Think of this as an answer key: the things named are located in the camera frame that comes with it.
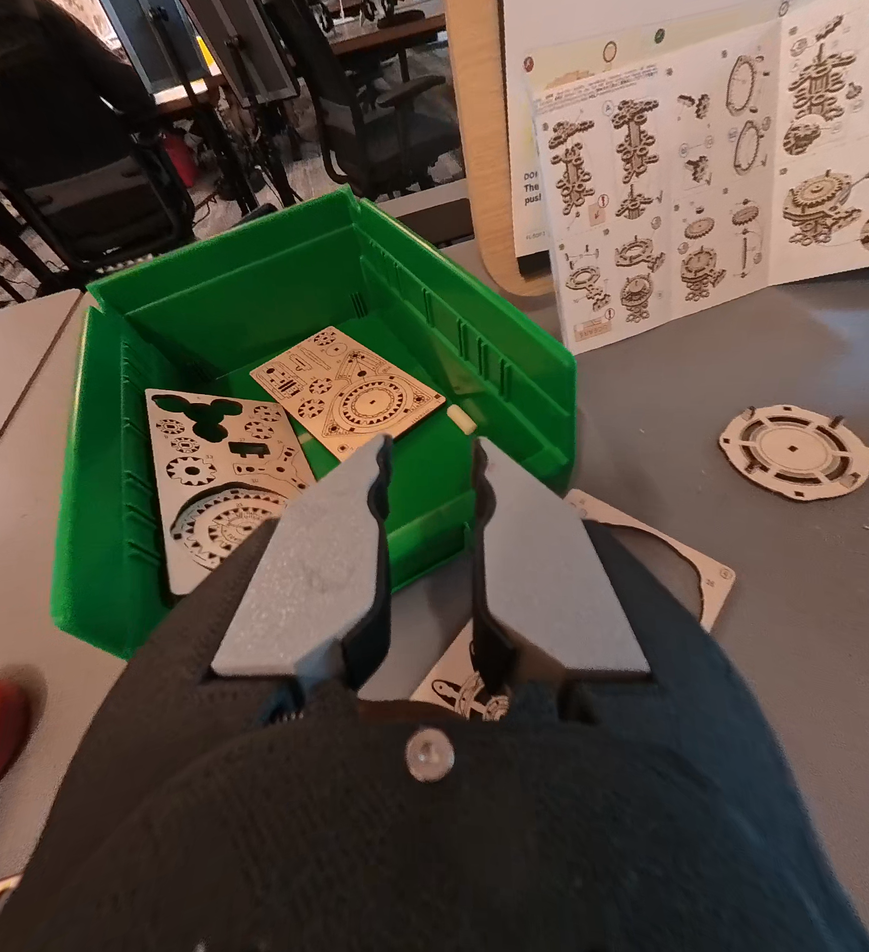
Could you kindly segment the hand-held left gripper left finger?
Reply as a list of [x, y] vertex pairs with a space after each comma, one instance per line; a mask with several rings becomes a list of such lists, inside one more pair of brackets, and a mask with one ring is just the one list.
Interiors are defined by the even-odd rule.
[[368, 443], [289, 504], [216, 651], [225, 678], [359, 690], [391, 646], [385, 521], [393, 440]]

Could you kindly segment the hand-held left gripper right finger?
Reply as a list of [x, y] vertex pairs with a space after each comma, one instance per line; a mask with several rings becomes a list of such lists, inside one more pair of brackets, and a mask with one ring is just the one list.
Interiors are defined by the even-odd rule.
[[579, 514], [485, 437], [473, 444], [473, 486], [473, 655], [485, 686], [648, 679]]

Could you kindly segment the wooden sheet with gear parts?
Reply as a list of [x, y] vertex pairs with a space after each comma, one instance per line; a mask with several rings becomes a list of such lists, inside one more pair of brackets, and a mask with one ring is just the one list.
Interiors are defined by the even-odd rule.
[[144, 393], [169, 588], [182, 597], [316, 479], [278, 404]]

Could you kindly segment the green plastic bin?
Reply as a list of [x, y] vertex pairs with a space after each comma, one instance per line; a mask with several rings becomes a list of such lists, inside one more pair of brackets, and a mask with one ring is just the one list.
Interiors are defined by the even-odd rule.
[[446, 397], [556, 492], [571, 479], [576, 363], [470, 271], [342, 189], [89, 286], [50, 613], [120, 659], [170, 592], [145, 391], [253, 399], [256, 367], [330, 327]]

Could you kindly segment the wooden sheet with round cut-out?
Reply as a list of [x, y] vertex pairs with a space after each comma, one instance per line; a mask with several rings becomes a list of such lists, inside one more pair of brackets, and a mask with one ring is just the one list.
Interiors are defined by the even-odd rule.
[[[730, 567], [580, 489], [571, 489], [565, 502], [586, 520], [613, 529], [644, 533], [662, 541], [678, 554], [698, 578], [699, 622], [707, 632], [712, 631], [736, 583], [736, 573]], [[510, 706], [508, 693], [490, 693], [476, 670], [473, 632], [474, 623], [468, 621], [418, 684], [410, 701], [445, 708], [464, 720], [500, 720], [507, 714]]]

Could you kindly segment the wooden sheet with triangle part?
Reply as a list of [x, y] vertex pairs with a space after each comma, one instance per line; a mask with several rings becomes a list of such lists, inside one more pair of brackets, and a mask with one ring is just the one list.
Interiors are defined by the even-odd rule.
[[405, 434], [446, 403], [417, 377], [333, 326], [250, 376], [339, 460], [376, 435]]

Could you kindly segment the round wooden base part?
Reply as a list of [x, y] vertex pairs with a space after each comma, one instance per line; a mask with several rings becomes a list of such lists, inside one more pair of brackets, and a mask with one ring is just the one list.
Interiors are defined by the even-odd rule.
[[717, 445], [746, 480], [796, 503], [845, 497], [869, 480], [869, 445], [840, 415], [750, 407], [728, 422]]

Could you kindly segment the folded instruction booklet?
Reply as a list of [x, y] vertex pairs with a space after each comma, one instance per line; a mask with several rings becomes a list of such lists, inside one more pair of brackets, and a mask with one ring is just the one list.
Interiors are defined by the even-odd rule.
[[573, 353], [869, 268], [869, 2], [731, 2], [530, 64]]

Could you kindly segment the black office chair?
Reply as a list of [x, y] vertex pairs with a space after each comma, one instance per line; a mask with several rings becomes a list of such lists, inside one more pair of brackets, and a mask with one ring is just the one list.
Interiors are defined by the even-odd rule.
[[375, 200], [432, 189], [461, 135], [443, 70], [399, 80], [386, 56], [337, 56], [306, 2], [267, 11], [308, 91], [322, 165], [334, 185]]
[[193, 201], [161, 150], [134, 148], [99, 169], [12, 195], [64, 265], [85, 275], [193, 239]]

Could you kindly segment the wooden backing board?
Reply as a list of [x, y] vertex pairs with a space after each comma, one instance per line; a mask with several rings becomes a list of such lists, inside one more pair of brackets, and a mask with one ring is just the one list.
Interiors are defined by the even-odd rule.
[[520, 298], [552, 294], [550, 264], [524, 275], [515, 254], [501, 4], [445, 1], [443, 9], [481, 262], [503, 292]]

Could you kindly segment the grey board on stand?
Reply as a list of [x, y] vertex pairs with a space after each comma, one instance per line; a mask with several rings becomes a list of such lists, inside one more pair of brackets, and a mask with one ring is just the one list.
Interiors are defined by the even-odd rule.
[[241, 108], [298, 97], [298, 80], [262, 2], [182, 4]]
[[187, 7], [180, 1], [101, 1], [100, 5], [144, 87], [157, 99], [181, 84], [194, 86], [211, 68], [198, 44]]

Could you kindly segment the white instruction poster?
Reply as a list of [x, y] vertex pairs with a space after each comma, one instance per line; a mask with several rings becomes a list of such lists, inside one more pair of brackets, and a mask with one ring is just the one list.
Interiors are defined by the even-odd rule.
[[550, 273], [532, 102], [777, 15], [779, 2], [505, 1], [500, 14], [515, 273]]

